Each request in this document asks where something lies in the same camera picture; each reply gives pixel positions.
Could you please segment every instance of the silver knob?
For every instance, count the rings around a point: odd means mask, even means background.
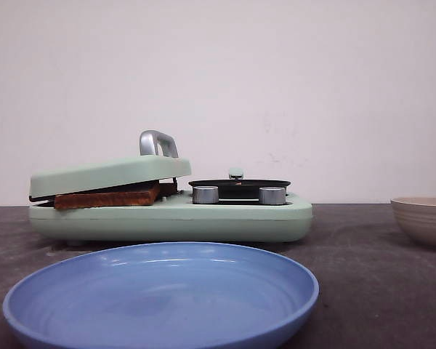
[[[240,167],[231,167],[229,171],[230,180],[242,180],[244,171]]]
[[[192,203],[193,204],[215,204],[219,201],[218,187],[198,186],[192,190]]]
[[[261,205],[284,205],[286,203],[286,189],[277,187],[260,188],[259,203]]]

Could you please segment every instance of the silver handle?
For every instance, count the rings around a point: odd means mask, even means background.
[[[164,156],[177,158],[176,143],[172,136],[149,129],[144,131],[139,138],[140,155],[158,155],[158,145],[161,146]]]

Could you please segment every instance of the table surface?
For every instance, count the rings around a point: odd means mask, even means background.
[[[308,267],[320,296],[289,348],[436,348],[436,250],[400,231],[388,204],[314,205],[310,233],[294,243],[245,244]],[[41,237],[27,207],[0,207],[0,348],[23,348],[1,313],[9,288],[69,257],[124,246],[69,247]]]

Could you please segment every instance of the blue plate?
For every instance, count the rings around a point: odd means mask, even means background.
[[[143,244],[74,257],[24,278],[5,318],[29,348],[276,348],[305,322],[314,275],[251,247]]]

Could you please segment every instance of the bowl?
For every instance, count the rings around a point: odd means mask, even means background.
[[[436,198],[391,200],[400,228],[414,241],[436,247]]]

